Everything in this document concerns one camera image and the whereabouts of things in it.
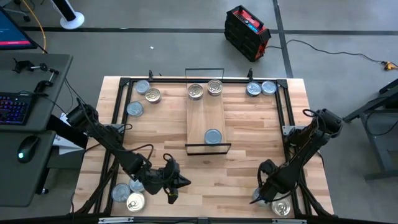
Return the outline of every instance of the concrete floor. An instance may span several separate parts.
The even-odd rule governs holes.
[[[58,27],[59,15],[50,1],[35,12],[45,27]],[[273,0],[70,0],[84,13],[84,27],[222,29],[226,11],[242,4],[270,28],[280,30]],[[395,0],[279,0],[285,30],[397,31]],[[37,26],[34,21],[21,26]],[[376,60],[398,62],[398,32],[344,33],[340,35],[279,35],[286,40],[304,40],[314,46],[339,52],[361,52]],[[40,32],[28,32],[42,43]],[[280,46],[278,34],[269,44]],[[244,77],[249,68],[259,77],[286,77],[285,61],[279,49],[267,49],[266,56],[251,63],[222,33],[104,33],[47,32],[50,53],[74,56],[68,79],[85,99],[96,105],[106,75],[146,75],[151,69],[163,75],[183,75],[184,68],[224,67],[229,77]],[[305,80],[312,109],[328,108],[345,116],[368,100],[378,89],[397,78],[398,73],[362,57],[328,55],[291,42],[288,54],[294,78]],[[57,102],[69,108],[64,89]],[[398,220],[398,178],[365,182],[363,175],[379,170],[359,120],[344,126],[340,137],[322,148],[325,172],[335,213],[340,217],[393,222]],[[69,211],[78,171],[52,171],[47,181],[51,193],[35,196],[28,208],[0,208],[0,218],[62,215]]]

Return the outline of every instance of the keyboard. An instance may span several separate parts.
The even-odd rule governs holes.
[[[0,125],[25,125],[34,97],[32,93],[0,92]]]

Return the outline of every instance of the computer monitor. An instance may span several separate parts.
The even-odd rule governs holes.
[[[0,7],[0,50],[36,48],[36,43]]]

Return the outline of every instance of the silver can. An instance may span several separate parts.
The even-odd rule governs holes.
[[[127,105],[127,113],[135,118],[144,113],[144,107],[138,101],[133,101]]]
[[[205,133],[205,143],[206,144],[218,144],[221,143],[222,135],[217,129],[209,129]]]
[[[133,192],[142,192],[145,190],[143,184],[139,180],[134,181],[130,179],[129,186]]]
[[[219,80],[210,80],[207,83],[207,91],[211,96],[220,96],[223,91],[223,83]]]
[[[188,95],[191,100],[200,100],[203,97],[203,87],[199,84],[192,84],[188,87]]]
[[[276,199],[281,198],[281,197],[283,197],[283,195],[281,195],[279,193],[277,193],[277,195],[275,196]],[[284,198],[282,200],[272,202],[271,208],[275,214],[280,215],[280,216],[286,216],[290,212],[290,202],[287,200],[287,198]]]
[[[112,189],[112,198],[115,202],[125,202],[130,195],[130,188],[127,184],[118,184]]]
[[[255,199],[257,199],[258,197],[260,196],[260,190],[258,189],[258,188],[256,188],[255,190],[254,190],[254,193],[253,193],[253,200],[255,200]],[[256,204],[257,205],[259,205],[259,206],[269,206],[269,204],[267,204],[265,201],[263,201],[263,200],[260,200],[260,201],[258,201],[258,202],[256,202]]]
[[[257,82],[249,82],[248,85],[246,85],[246,94],[255,97],[260,95],[261,93],[261,86]]]
[[[149,101],[149,103],[156,104],[162,100],[162,95],[158,89],[151,88],[145,94],[145,98],[147,101]]]
[[[130,212],[139,212],[145,206],[145,197],[142,193],[134,192],[128,197],[126,205]]]
[[[147,80],[139,80],[136,83],[136,91],[140,95],[145,95],[147,91],[150,89],[150,84]]]
[[[266,96],[271,96],[276,92],[276,84],[271,81],[264,81],[261,84],[262,94]]]

